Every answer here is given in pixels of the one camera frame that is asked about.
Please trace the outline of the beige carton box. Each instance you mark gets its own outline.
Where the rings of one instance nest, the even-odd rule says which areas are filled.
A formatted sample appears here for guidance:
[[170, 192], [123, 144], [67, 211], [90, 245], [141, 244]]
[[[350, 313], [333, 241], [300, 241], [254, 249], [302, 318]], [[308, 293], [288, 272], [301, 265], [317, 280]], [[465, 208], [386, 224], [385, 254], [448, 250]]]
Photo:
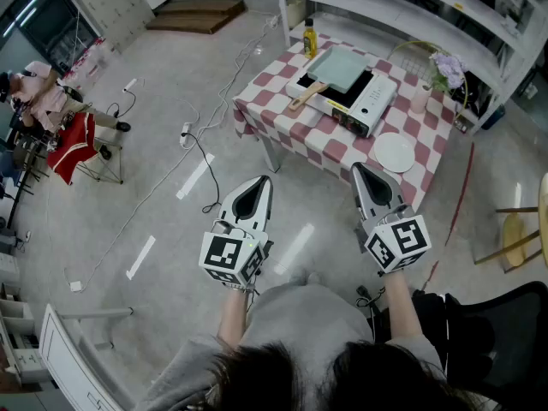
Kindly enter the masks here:
[[286, 0], [286, 12], [289, 29], [294, 29], [307, 16], [307, 2], [305, 0]]

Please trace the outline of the black office chair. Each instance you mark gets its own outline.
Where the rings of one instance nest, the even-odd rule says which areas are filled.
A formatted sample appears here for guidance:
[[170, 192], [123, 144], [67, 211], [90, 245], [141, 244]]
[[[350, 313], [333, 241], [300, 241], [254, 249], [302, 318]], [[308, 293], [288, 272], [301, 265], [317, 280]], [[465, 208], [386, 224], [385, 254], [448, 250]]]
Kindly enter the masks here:
[[502, 411], [548, 411], [548, 286], [530, 282], [469, 305], [419, 290], [412, 300], [449, 385]]

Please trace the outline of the red cloth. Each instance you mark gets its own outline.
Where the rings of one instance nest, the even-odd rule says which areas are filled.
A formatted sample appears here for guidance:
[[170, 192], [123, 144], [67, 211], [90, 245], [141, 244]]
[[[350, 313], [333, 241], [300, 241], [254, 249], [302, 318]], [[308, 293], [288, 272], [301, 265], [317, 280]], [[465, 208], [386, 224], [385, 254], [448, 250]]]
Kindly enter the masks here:
[[76, 113], [65, 129], [59, 130], [60, 143], [46, 158], [49, 168], [70, 185], [76, 166], [98, 154], [94, 148], [95, 118], [89, 112]]

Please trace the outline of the purple flower bouquet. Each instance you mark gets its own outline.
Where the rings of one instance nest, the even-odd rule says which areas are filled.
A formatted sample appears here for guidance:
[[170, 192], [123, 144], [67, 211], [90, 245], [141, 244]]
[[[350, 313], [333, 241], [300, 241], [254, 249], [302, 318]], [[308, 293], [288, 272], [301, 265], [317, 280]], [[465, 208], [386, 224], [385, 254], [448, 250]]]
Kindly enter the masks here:
[[467, 66], [455, 55], [445, 51], [436, 51], [430, 56], [431, 87], [440, 92], [450, 92], [458, 89], [465, 81]]

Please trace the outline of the yellow oil bottle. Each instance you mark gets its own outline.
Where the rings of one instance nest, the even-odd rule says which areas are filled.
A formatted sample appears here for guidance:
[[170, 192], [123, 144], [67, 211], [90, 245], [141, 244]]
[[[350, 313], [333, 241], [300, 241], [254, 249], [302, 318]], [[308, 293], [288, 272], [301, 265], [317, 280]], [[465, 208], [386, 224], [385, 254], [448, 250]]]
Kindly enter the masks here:
[[305, 57], [312, 60], [317, 55], [317, 34], [314, 29], [313, 19], [305, 19], [305, 30], [303, 33], [303, 48]]

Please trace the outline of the red white checkered tablecloth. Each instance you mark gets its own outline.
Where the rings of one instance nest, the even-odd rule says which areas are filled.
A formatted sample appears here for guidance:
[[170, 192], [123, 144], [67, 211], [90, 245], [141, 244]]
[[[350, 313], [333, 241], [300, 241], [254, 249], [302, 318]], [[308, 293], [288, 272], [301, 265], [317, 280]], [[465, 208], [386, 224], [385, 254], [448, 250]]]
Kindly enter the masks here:
[[307, 65], [301, 42], [288, 48], [234, 96], [235, 132], [238, 136], [276, 141], [343, 182], [348, 182], [355, 162], [378, 165], [373, 150], [376, 138], [387, 132], [399, 133], [414, 148], [415, 161], [410, 170], [395, 173], [393, 178], [402, 187], [405, 201], [418, 209], [444, 154], [455, 120], [455, 103], [441, 92], [433, 92], [425, 113], [413, 113], [411, 99], [420, 79], [371, 53], [366, 57], [374, 72], [397, 84], [396, 98], [381, 116], [372, 137], [358, 137], [310, 106], [289, 110], [286, 87]]

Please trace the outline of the white round plate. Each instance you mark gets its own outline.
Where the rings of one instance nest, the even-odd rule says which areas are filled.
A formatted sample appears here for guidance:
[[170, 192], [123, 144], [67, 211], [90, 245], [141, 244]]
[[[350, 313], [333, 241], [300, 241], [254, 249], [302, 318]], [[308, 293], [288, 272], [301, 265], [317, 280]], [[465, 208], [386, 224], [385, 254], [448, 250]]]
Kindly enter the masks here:
[[414, 147], [398, 133], [381, 134], [375, 140], [373, 150], [377, 161], [391, 172], [405, 173], [414, 165]]

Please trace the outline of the person's left forearm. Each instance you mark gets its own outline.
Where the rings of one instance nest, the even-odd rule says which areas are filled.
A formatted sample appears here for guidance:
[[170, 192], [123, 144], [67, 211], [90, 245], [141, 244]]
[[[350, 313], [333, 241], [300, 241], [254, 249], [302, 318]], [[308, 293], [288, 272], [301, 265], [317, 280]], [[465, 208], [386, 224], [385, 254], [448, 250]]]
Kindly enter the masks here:
[[248, 292], [230, 289], [223, 304], [217, 338], [229, 348], [237, 348], [247, 328]]

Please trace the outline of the thin red strip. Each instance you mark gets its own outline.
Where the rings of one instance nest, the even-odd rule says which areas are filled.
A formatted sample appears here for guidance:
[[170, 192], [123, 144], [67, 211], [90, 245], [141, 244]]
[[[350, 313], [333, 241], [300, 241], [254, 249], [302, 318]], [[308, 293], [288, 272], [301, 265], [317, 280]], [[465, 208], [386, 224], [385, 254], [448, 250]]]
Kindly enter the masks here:
[[471, 146], [470, 146], [469, 156], [468, 156], [467, 168], [466, 168], [465, 176], [464, 176], [463, 182], [462, 182], [461, 192], [459, 194], [458, 201], [457, 201], [457, 204], [456, 204], [456, 208], [455, 208], [453, 217], [451, 219], [450, 229], [449, 229], [448, 235], [447, 235], [445, 243], [444, 243], [445, 247], [447, 247], [447, 245], [449, 244], [450, 237], [452, 236], [453, 231], [455, 229], [456, 222], [457, 222], [457, 219], [458, 219], [458, 216], [459, 216], [459, 212], [460, 212], [461, 207], [462, 207], [462, 202], [463, 202], [465, 193], [467, 191], [468, 180], [469, 180], [469, 176], [470, 176], [473, 161], [474, 161], [474, 153], [475, 153], [475, 143], [472, 142]]

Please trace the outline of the white drawer unit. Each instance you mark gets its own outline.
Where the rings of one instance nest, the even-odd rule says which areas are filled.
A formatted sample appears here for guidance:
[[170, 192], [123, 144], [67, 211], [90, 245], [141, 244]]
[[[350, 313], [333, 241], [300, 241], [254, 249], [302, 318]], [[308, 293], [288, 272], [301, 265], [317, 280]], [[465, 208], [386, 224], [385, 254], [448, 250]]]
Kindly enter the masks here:
[[0, 283], [0, 344], [7, 358], [7, 372], [19, 384], [48, 382], [51, 376], [39, 352], [35, 320], [20, 289]]

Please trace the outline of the brown wooden platform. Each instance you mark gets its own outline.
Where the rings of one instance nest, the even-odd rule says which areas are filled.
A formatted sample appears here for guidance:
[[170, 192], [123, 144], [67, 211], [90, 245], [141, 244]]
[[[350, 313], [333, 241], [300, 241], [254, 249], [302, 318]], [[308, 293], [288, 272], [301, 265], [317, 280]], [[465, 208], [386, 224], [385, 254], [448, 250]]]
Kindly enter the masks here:
[[174, 1], [158, 10], [146, 29], [212, 35], [246, 11], [243, 0]]

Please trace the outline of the person's right forearm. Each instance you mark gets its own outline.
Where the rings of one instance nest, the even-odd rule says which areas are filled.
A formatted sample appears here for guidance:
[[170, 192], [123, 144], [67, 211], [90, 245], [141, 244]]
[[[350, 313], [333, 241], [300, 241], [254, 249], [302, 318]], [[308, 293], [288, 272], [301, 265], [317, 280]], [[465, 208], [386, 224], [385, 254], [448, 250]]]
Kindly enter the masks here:
[[390, 315], [392, 339], [418, 337], [423, 334], [403, 271], [384, 275], [385, 296]]

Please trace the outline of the pink vase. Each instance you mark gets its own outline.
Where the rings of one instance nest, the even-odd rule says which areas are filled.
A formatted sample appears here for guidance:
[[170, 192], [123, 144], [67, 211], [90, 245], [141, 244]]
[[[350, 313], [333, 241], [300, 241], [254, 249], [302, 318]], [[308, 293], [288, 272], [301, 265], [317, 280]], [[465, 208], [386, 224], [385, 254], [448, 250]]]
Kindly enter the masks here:
[[432, 88], [426, 83], [420, 83], [411, 99], [410, 110], [417, 115], [423, 114], [426, 111], [426, 105], [431, 94]]

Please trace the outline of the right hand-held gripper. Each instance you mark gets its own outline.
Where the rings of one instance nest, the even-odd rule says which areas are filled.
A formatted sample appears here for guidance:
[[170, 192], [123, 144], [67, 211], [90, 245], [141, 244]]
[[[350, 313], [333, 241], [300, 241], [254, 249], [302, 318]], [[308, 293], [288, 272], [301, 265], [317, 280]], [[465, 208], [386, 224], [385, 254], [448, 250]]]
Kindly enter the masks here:
[[364, 229], [360, 250], [368, 253], [380, 273], [400, 271], [417, 262], [432, 247], [426, 223], [405, 203], [398, 182], [383, 170], [354, 163], [350, 179], [356, 207], [363, 220], [387, 213]]

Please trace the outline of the rectangular pale green pan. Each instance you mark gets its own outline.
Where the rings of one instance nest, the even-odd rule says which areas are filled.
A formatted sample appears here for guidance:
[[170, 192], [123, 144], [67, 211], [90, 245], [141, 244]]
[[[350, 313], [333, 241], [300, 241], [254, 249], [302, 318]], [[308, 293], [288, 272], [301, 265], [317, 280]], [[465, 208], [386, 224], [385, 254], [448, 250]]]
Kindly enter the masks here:
[[346, 94], [360, 75], [370, 65], [370, 60], [342, 45], [333, 45], [313, 59], [307, 68], [307, 76], [313, 83], [290, 104], [297, 110], [316, 93], [328, 88]]

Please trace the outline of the person's grey clothing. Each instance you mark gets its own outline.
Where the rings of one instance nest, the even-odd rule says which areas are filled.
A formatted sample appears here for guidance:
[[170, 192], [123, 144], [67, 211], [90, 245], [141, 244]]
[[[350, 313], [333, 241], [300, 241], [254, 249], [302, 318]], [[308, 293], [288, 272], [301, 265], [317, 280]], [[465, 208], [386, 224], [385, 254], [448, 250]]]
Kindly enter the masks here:
[[424, 333], [375, 343], [366, 317], [315, 277], [247, 305], [237, 348], [182, 346], [136, 411], [467, 411]]

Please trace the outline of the white portable stove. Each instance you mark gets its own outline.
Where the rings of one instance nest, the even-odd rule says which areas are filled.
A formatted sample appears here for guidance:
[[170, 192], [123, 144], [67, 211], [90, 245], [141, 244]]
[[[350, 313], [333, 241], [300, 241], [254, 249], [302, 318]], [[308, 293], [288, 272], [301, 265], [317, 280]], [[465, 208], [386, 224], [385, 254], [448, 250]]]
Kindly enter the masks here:
[[306, 72], [286, 87], [295, 106], [302, 95], [318, 83], [325, 89], [311, 95], [306, 105], [324, 113], [340, 126], [360, 137], [369, 137], [396, 95], [397, 84], [368, 70], [348, 73], [333, 69], [330, 73]]

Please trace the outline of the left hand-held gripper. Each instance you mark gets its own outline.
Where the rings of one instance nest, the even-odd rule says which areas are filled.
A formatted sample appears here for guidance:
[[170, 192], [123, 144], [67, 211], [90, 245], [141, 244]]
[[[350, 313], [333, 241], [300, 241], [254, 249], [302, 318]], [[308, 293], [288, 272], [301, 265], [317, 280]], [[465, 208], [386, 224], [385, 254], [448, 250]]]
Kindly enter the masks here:
[[[226, 195], [210, 231], [204, 233], [199, 267], [232, 289], [251, 289], [269, 257], [273, 241], [265, 230], [270, 219], [273, 186], [269, 176], [256, 176]], [[240, 222], [244, 229], [230, 222]]]

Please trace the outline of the white desk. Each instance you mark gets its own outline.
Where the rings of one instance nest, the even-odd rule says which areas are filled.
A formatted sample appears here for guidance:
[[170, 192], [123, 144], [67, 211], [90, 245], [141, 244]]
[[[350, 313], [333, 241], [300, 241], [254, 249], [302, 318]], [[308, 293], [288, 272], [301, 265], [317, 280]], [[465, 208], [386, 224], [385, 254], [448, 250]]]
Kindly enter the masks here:
[[49, 374], [75, 411], [132, 411], [128, 389], [101, 362], [99, 352], [112, 350], [110, 341], [94, 343], [81, 328], [83, 319], [128, 317], [131, 307], [60, 312], [47, 304], [39, 353]]

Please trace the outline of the red white plastic packaging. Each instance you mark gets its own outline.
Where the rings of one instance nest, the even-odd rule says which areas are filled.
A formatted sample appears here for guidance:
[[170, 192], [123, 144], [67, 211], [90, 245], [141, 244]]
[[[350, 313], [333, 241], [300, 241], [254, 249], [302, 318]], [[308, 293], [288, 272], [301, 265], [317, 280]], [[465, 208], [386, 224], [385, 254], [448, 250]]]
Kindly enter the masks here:
[[89, 79], [100, 70], [107, 69], [116, 54], [116, 47], [106, 38], [100, 37], [74, 62], [72, 68], [63, 76], [63, 79], [65, 81]]

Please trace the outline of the yellow wooden stool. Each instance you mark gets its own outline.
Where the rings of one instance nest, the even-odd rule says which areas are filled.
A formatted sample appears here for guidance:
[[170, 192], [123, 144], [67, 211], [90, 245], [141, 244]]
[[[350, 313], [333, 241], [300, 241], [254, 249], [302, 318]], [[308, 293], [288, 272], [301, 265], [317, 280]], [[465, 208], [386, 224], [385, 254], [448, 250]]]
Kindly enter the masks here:
[[[482, 265], [504, 256], [509, 263], [509, 269], [505, 273], [509, 273], [542, 257], [548, 268], [548, 173], [541, 179], [536, 207], [502, 208], [496, 209], [496, 213], [507, 215], [502, 229], [503, 248], [484, 258], [476, 259], [474, 263]], [[539, 221], [539, 227], [529, 235], [524, 235], [525, 222], [521, 214], [525, 213], [536, 213]], [[527, 244], [536, 239], [539, 239], [539, 250], [527, 254]]]

